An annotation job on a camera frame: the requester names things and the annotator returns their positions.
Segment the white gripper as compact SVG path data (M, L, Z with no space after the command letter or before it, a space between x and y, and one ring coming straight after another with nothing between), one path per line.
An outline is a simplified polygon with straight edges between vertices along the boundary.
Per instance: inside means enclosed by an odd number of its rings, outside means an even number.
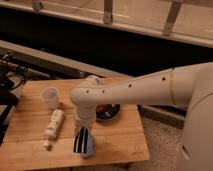
M93 123L96 122L96 108L95 107L76 107L74 113L74 136L80 131L81 127L88 127L89 135L94 135Z

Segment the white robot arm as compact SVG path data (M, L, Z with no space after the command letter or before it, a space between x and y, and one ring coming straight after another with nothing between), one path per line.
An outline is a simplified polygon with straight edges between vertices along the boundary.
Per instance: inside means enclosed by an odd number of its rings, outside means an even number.
M89 76L70 92L78 127L99 104L175 105L187 109L177 171L213 171L213 62L171 68L104 85Z

